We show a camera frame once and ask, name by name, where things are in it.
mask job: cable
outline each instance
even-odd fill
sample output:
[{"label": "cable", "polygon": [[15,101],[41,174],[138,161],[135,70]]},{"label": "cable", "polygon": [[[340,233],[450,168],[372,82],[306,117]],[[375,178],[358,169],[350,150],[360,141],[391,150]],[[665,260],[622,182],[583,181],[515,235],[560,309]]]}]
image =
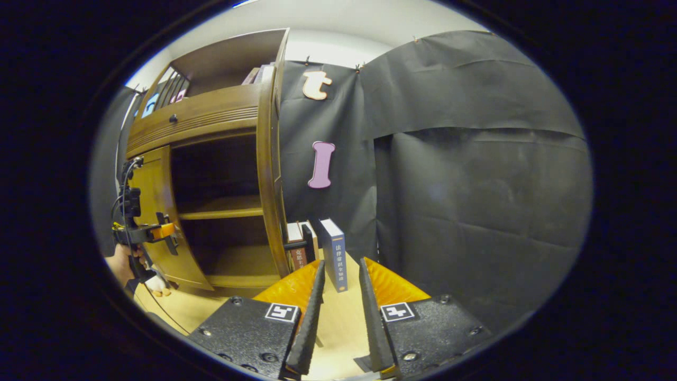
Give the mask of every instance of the cable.
[{"label": "cable", "polygon": [[[124,223],[124,226],[125,226],[125,234],[127,235],[127,243],[129,243],[129,254],[132,255],[132,260],[134,260],[134,259],[133,259],[134,253],[131,252],[131,237],[129,236],[129,229],[128,229],[128,226],[127,226],[127,218],[126,218],[126,213],[125,213],[125,207],[124,207],[124,205],[125,205],[125,193],[127,193],[127,181],[128,181],[128,179],[129,179],[129,173],[130,173],[131,170],[134,168],[134,166],[136,165],[136,162],[137,162],[138,160],[139,160],[138,157],[137,157],[137,158],[134,158],[134,161],[132,162],[132,164],[131,164],[131,165],[129,166],[129,168],[127,169],[127,173],[125,173],[125,178],[123,179],[123,193],[122,193],[122,196],[121,196],[121,197],[122,197],[122,200],[123,200],[123,204],[122,204],[122,205],[123,205],[123,208],[122,208],[122,211],[123,211],[123,223]],[[155,303],[158,305],[158,307],[160,307],[160,310],[162,310],[162,311],[163,311],[163,312],[164,312],[164,313],[165,313],[165,314],[166,314],[166,315],[174,322],[174,324],[176,324],[179,328],[181,328],[182,330],[186,331],[187,333],[190,333],[190,331],[188,331],[186,328],[183,328],[183,327],[181,326],[181,324],[178,324],[178,323],[176,322],[176,320],[174,320],[174,318],[173,318],[167,311],[165,311],[165,309],[160,305],[160,302],[158,302],[158,300],[155,298],[155,295],[153,295],[153,293],[150,291],[150,289],[148,288],[148,286],[147,286],[145,283],[142,283],[142,284],[143,284],[144,287],[146,288],[146,291],[148,291],[148,293],[150,294],[150,297],[153,298],[153,300],[155,300]]]},{"label": "cable", "polygon": [[144,283],[144,287],[146,288],[146,291],[148,291],[148,293],[150,294],[150,297],[153,298],[153,300],[155,300],[155,303],[158,305],[158,307],[160,307],[160,310],[162,310],[174,322],[174,324],[178,325],[179,328],[181,328],[182,330],[184,330],[184,331],[186,331],[187,333],[190,334],[189,330],[187,330],[186,328],[183,328],[181,326],[181,324],[178,324],[178,322],[176,320],[174,320],[174,318],[167,311],[165,311],[165,309],[160,305],[160,302],[158,302],[158,300],[155,298],[155,295],[153,295],[153,293],[150,291],[150,289],[148,288],[148,286],[145,283]]},{"label": "cable", "polygon": [[119,201],[120,201],[120,199],[123,198],[123,195],[124,195],[124,193],[121,194],[121,195],[119,195],[118,198],[115,199],[115,202],[113,203],[113,206],[110,207],[110,220],[111,220],[111,221],[113,221],[113,219],[114,219],[115,210],[118,208],[118,206],[120,206]]}]

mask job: cabinet door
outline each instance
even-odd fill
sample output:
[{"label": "cabinet door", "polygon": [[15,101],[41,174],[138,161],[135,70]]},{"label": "cabinet door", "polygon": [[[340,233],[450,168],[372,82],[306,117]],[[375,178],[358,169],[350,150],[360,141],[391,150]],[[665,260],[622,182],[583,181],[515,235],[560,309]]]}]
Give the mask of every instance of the cabinet door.
[{"label": "cabinet door", "polygon": [[137,224],[157,224],[157,212],[169,215],[176,226],[178,246],[173,255],[165,242],[144,245],[150,259],[167,280],[180,285],[214,290],[193,257],[178,219],[171,182],[171,149],[164,146],[144,153],[144,165],[134,170],[130,186],[141,189],[141,216]]},{"label": "cabinet door", "polygon": [[[278,114],[273,99],[273,82],[276,68],[266,66],[261,78],[261,97],[259,98],[259,119],[257,121],[256,155],[259,173],[259,193],[263,207],[263,221],[268,235],[268,243],[273,260],[280,277],[289,274],[286,254],[282,247],[286,236],[284,207],[280,199],[282,195],[278,146]],[[280,188],[276,192],[276,183]]]}]

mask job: open cabinet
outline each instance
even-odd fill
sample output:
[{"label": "open cabinet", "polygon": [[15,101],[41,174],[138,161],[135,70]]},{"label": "open cabinet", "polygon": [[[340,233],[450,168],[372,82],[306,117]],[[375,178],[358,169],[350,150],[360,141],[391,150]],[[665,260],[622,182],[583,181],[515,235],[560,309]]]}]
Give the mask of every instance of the open cabinet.
[{"label": "open cabinet", "polygon": [[[251,33],[188,53],[141,103],[127,158],[143,156],[144,165],[130,185],[141,189],[138,224],[175,223],[178,255],[165,243],[145,246],[170,281],[268,287],[290,271],[278,143],[287,34]],[[241,85],[255,67],[257,82]]]}]

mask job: wooden shelf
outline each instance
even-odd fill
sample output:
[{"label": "wooden shelf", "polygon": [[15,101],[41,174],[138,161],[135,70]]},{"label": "wooden shelf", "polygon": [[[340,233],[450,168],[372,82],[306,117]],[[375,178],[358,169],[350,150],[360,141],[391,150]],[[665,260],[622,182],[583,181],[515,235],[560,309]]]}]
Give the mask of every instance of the wooden shelf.
[{"label": "wooden shelf", "polygon": [[208,201],[178,205],[182,220],[212,220],[215,218],[238,218],[262,216],[259,195],[220,197]]},{"label": "wooden shelf", "polygon": [[205,276],[216,287],[269,287],[280,280],[270,258],[268,245],[226,247],[213,265],[204,269]]}]

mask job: black fabric backdrop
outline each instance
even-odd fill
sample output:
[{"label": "black fabric backdrop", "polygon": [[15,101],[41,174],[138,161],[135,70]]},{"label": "black fabric backdrop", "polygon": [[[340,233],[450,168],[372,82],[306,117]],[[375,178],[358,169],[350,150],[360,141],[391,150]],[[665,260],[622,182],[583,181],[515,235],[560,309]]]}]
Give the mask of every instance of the black fabric backdrop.
[{"label": "black fabric backdrop", "polygon": [[[304,97],[323,70],[326,100]],[[309,188],[315,141],[336,145],[329,188]],[[419,39],[360,73],[287,62],[280,144],[288,220],[331,217],[348,252],[499,331],[535,311],[573,266],[592,207],[576,116],[549,78],[490,33]]]},{"label": "black fabric backdrop", "polygon": [[[345,234],[347,252],[376,259],[376,163],[373,140],[364,140],[364,98],[355,70],[329,64],[288,61],[280,110],[280,163],[288,222],[331,218]],[[305,71],[324,71],[325,100],[303,95]],[[328,188],[308,187],[317,141],[332,143]]]},{"label": "black fabric backdrop", "polygon": [[393,49],[361,78],[381,263],[496,331],[535,311],[573,266],[592,208],[566,99],[505,40],[470,31]]}]

